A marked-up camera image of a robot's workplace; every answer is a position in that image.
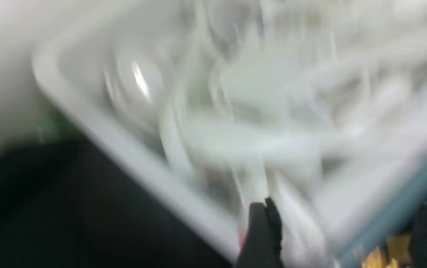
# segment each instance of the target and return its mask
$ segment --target blue edge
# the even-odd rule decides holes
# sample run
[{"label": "blue edge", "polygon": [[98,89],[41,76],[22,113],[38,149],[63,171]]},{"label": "blue edge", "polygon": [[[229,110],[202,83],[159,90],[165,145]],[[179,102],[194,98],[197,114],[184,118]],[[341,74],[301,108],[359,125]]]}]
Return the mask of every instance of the blue edge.
[{"label": "blue edge", "polygon": [[384,243],[387,235],[397,231],[404,224],[404,219],[411,219],[418,206],[427,199],[427,161],[424,167],[401,190],[401,194],[394,197],[387,208],[381,211],[372,220],[352,243],[344,248],[343,254],[338,255],[341,268],[357,268],[359,261],[354,252],[360,248],[364,252],[372,251],[377,245]]}]

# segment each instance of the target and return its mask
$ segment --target plastic bin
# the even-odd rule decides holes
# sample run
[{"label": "plastic bin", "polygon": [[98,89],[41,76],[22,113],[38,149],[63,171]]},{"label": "plastic bin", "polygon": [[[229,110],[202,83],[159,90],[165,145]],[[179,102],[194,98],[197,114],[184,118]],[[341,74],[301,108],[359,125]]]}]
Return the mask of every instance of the plastic bin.
[{"label": "plastic bin", "polygon": [[[213,248],[234,261],[239,253],[236,216],[211,195],[177,178],[159,147],[119,119],[105,93],[102,67],[114,37],[162,32],[181,19],[183,0],[112,0],[89,7],[36,51],[33,69],[41,90],[132,180],[159,199]],[[406,125],[421,128],[423,120]],[[427,136],[401,157],[357,159],[328,175],[312,198],[335,256],[403,192],[423,166]],[[374,231],[381,236],[387,228]]]}]

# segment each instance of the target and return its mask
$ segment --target white plastic container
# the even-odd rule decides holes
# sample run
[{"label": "white plastic container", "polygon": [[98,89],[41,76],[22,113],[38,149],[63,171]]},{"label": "white plastic container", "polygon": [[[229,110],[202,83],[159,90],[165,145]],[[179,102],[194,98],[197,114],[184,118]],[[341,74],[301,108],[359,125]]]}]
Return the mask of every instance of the white plastic container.
[{"label": "white plastic container", "polygon": [[[132,180],[144,187],[228,260],[239,253],[236,216],[220,200],[177,178],[159,153],[160,144],[118,118],[106,97],[102,67],[112,42],[127,29],[140,39],[182,20],[184,0],[112,0],[85,10],[35,53],[33,69],[45,95],[84,131]],[[427,101],[423,103],[427,115]],[[413,117],[406,130],[423,128]],[[331,172],[311,198],[334,254],[383,210],[421,168],[427,135],[400,157],[360,158]]]}]

